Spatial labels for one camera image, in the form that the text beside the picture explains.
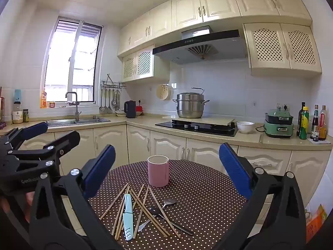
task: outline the black kettle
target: black kettle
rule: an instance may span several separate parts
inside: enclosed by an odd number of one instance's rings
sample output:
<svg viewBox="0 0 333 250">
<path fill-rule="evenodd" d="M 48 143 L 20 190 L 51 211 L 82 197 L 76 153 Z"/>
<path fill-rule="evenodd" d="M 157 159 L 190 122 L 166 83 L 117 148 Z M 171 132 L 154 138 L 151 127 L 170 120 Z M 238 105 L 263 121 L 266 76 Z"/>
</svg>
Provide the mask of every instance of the black kettle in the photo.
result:
<svg viewBox="0 0 333 250">
<path fill-rule="evenodd" d="M 127 101 L 124 103 L 124 112 L 127 118 L 136 118 L 137 116 L 137 102 Z"/>
</svg>

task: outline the window frame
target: window frame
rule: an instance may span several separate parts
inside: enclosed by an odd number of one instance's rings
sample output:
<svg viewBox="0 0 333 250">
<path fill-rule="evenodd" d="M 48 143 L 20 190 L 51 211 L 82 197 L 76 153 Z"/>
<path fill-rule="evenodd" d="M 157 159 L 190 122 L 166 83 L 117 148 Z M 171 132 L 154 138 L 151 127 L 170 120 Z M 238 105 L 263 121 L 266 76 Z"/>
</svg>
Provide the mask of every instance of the window frame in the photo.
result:
<svg viewBox="0 0 333 250">
<path fill-rule="evenodd" d="M 96 54 L 96 59 L 95 59 L 93 101 L 79 101 L 80 106 L 82 106 L 82 107 L 84 107 L 84 106 L 86 106 L 86 107 L 97 106 L 98 105 L 97 104 L 97 102 L 98 102 L 97 99 L 99 98 L 99 89 L 96 89 L 96 88 L 99 87 L 99 79 L 100 79 L 100 75 L 101 75 L 102 52 L 103 52 L 103 46 L 104 46 L 105 29 L 104 29 L 104 26 L 102 26 L 102 25 L 91 24 L 90 22 L 87 22 L 87 21 L 84 21 L 84 20 L 78 20 L 78 19 L 62 17 L 62 16 L 58 17 L 56 23 L 53 26 L 52 33 L 50 35 L 49 42 L 48 42 L 48 45 L 47 45 L 47 49 L 46 49 L 45 56 L 44 56 L 43 71 L 42 71 L 42 76 L 41 76 L 40 94 L 45 88 L 46 69 L 47 69 L 47 63 L 48 63 L 48 58 L 49 58 L 49 51 L 50 51 L 51 41 L 52 41 L 53 35 L 54 35 L 54 33 L 57 29 L 59 21 L 68 21 L 68 22 L 77 23 L 79 25 L 78 28 L 77 28 L 77 31 L 76 31 L 76 35 L 75 35 L 75 45 L 74 45 L 74 48 L 73 48 L 73 51 L 72 51 L 71 58 L 75 57 L 76 46 L 77 46 L 78 38 L 79 38 L 79 36 L 81 34 L 81 31 L 82 31 L 83 23 L 86 23 L 86 24 L 89 24 L 89 25 L 92 25 L 92 26 L 101 27 L 101 32 L 99 34 L 99 42 L 98 42 L 98 45 L 97 45 L 97 54 Z M 68 91 L 73 90 L 72 85 L 73 85 L 74 63 L 75 63 L 75 60 L 73 60 L 73 61 L 71 60 L 70 68 L 69 68 L 69 76 L 68 76 Z M 73 94 L 68 94 L 67 95 L 67 101 L 72 101 L 72 95 Z M 56 107 L 59 107 L 59 106 L 66 106 L 66 101 L 64 101 L 64 102 L 57 101 L 56 102 Z"/>
</svg>

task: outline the range hood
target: range hood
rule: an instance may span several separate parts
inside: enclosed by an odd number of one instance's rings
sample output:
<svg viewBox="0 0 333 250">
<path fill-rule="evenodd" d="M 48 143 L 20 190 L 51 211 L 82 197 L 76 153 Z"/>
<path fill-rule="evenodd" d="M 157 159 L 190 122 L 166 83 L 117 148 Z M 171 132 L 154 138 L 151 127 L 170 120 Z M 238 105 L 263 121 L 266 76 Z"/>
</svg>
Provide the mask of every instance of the range hood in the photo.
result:
<svg viewBox="0 0 333 250">
<path fill-rule="evenodd" d="M 246 45 L 238 30 L 212 32 L 204 26 L 181 33 L 181 40 L 153 49 L 153 55 L 176 64 L 246 57 Z"/>
</svg>

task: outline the orange package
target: orange package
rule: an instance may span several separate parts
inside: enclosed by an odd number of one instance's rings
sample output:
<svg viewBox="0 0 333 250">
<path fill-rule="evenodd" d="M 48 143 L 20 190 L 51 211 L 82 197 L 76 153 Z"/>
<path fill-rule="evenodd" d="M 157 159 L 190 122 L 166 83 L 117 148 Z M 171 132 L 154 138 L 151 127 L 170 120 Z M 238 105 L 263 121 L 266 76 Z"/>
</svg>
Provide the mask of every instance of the orange package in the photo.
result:
<svg viewBox="0 0 333 250">
<path fill-rule="evenodd" d="M 321 228 L 326 218 L 327 214 L 323 206 L 320 204 L 315 215 L 306 225 L 306 243 L 308 243 L 308 241 L 310 241 L 312 237 L 317 233 L 317 231 Z"/>
</svg>

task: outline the green bottle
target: green bottle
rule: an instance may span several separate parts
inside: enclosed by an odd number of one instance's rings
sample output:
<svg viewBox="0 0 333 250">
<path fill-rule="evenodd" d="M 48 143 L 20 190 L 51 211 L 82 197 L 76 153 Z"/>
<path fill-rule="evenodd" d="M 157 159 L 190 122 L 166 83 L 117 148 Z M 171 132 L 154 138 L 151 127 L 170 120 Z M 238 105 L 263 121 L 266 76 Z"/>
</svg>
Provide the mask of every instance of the green bottle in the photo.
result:
<svg viewBox="0 0 333 250">
<path fill-rule="evenodd" d="M 299 138 L 306 140 L 306 129 L 308 128 L 309 124 L 309 108 L 303 107 L 302 112 L 302 120 L 301 120 L 301 128 L 299 130 Z"/>
</svg>

